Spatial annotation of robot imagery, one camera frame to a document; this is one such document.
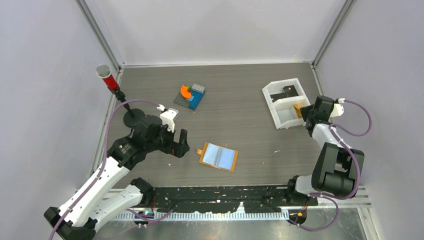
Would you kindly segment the orange leather card holder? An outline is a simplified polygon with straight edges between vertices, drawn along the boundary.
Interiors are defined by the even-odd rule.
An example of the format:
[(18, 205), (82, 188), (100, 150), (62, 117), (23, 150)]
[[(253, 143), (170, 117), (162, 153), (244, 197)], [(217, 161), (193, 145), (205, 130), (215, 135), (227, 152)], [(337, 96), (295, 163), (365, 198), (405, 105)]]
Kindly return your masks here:
[(234, 172), (239, 155), (238, 150), (209, 142), (204, 144), (203, 149), (197, 148), (196, 153), (200, 156), (200, 164), (228, 172)]

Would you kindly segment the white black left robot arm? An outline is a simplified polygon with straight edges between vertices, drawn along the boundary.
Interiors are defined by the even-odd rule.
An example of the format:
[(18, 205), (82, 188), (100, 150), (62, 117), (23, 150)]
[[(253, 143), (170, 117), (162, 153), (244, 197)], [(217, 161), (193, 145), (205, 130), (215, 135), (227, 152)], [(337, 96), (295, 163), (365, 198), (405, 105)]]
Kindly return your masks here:
[(179, 141), (164, 118), (142, 116), (131, 134), (115, 140), (106, 158), (87, 182), (60, 207), (49, 207), (44, 218), (52, 226), (50, 234), (64, 240), (92, 240), (96, 232), (124, 210), (140, 205), (148, 207), (155, 198), (154, 187), (142, 178), (133, 179), (121, 192), (103, 201), (103, 197), (147, 154), (161, 151), (182, 158), (190, 150), (188, 132), (181, 129)]

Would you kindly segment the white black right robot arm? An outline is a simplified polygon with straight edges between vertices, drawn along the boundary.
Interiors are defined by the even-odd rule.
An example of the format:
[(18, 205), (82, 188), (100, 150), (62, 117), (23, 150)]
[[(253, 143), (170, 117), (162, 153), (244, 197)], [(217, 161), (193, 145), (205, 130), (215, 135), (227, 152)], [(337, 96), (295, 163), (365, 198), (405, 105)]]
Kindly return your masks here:
[(343, 114), (345, 102), (319, 95), (314, 104), (300, 108), (305, 128), (321, 151), (311, 175), (288, 181), (285, 198), (290, 205), (305, 204), (310, 197), (346, 200), (356, 195), (365, 154), (348, 145), (337, 133), (340, 126), (330, 122)]

